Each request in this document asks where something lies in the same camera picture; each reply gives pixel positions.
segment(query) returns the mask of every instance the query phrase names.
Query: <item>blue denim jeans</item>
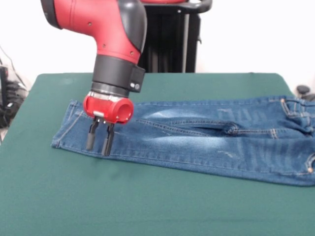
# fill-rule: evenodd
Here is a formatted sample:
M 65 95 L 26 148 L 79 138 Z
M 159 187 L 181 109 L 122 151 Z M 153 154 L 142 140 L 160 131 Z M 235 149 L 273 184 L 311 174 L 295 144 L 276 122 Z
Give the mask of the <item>blue denim jeans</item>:
M 87 156 L 225 177 L 315 185 L 315 103 L 295 97 L 136 103 L 115 126 L 111 156 L 101 155 L 106 125 L 85 149 L 92 119 L 71 101 L 52 147 Z

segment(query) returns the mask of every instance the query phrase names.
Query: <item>green tablecloth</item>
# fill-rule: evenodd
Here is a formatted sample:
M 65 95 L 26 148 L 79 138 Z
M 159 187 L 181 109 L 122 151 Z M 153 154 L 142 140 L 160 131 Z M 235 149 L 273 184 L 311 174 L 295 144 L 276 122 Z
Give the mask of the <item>green tablecloth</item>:
M 0 236 L 313 235 L 315 188 L 52 149 L 91 74 L 41 75 L 0 147 Z M 147 74 L 134 101 L 290 94 L 275 74 Z

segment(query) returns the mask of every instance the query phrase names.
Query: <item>jeans pant leg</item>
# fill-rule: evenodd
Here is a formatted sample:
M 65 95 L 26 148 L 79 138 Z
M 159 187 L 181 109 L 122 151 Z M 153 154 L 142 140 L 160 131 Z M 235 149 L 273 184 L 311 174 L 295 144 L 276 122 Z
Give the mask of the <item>jeans pant leg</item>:
M 53 147 L 101 156 L 96 132 L 78 104 Z M 232 101 L 138 103 L 132 121 L 116 125 L 110 159 L 260 181 L 314 185 L 313 104 L 288 97 Z

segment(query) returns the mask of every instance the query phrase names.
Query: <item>white wall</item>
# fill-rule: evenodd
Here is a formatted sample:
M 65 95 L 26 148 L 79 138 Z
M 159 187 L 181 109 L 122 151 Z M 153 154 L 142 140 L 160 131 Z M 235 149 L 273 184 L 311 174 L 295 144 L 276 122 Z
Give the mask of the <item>white wall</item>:
M 0 26 L 0 45 L 31 81 L 93 70 L 94 40 L 48 25 L 40 0 L 0 0 Z M 197 72 L 275 72 L 292 90 L 315 90 L 315 0 L 214 0 L 201 38 Z

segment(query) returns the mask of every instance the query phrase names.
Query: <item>black stand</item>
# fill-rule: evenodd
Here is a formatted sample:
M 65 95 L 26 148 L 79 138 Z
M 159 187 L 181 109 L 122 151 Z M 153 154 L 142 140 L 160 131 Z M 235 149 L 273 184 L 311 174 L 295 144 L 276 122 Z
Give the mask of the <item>black stand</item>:
M 8 105 L 8 102 L 7 102 L 8 69 L 4 66 L 0 66 L 0 80 L 1 80 L 2 108 L 5 109 L 6 106 Z
M 147 39 L 139 66 L 147 73 L 194 73 L 199 41 L 199 13 L 211 8 L 201 3 L 145 4 Z

